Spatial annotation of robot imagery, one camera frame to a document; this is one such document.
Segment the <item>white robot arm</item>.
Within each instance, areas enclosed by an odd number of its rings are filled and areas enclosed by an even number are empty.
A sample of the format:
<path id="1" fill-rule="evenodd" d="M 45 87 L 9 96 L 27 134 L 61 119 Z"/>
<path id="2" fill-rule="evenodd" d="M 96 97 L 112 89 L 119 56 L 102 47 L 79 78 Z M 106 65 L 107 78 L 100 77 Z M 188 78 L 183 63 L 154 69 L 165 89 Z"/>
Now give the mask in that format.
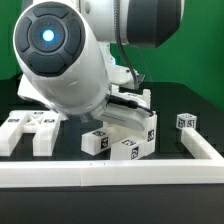
<path id="1" fill-rule="evenodd" d="M 144 130 L 152 115 L 136 97 L 141 76 L 115 64 L 108 45 L 158 47 L 179 28 L 185 0 L 23 0 L 13 47 L 23 72 L 18 95 L 66 119 Z"/>

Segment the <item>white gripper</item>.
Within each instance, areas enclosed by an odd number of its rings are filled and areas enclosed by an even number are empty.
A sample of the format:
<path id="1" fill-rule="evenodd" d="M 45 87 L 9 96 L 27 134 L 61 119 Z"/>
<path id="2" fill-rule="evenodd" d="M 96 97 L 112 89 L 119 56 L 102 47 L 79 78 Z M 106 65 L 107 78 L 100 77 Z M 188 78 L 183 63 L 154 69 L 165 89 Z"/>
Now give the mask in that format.
<path id="1" fill-rule="evenodd" d="M 146 126 L 152 123 L 151 119 L 154 117 L 154 112 L 139 95 L 121 93 L 115 90 L 109 95 L 105 108 L 98 107 L 95 111 L 79 115 L 67 115 L 63 111 L 58 110 L 52 102 L 34 88 L 25 76 L 22 76 L 18 95 L 22 99 L 40 103 L 51 111 L 59 113 L 65 119 L 76 119 L 81 122 L 96 119 L 112 125 L 144 131 Z"/>

